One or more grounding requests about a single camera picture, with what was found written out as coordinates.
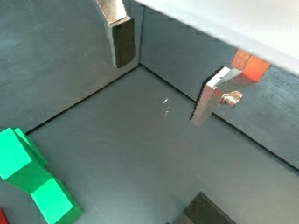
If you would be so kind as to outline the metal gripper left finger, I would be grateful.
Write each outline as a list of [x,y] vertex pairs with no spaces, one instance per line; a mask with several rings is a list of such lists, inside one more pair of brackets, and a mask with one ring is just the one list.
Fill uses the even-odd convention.
[[136,56],[134,20],[126,15],[122,0],[93,0],[93,2],[106,24],[113,65],[120,68]]

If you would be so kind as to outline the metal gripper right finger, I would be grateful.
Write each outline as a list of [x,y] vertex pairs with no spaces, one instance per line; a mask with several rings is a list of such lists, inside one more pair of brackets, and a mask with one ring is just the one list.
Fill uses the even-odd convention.
[[191,121],[201,125],[220,104],[235,107],[243,94],[239,90],[260,82],[271,64],[257,56],[236,50],[231,67],[223,66],[204,81]]

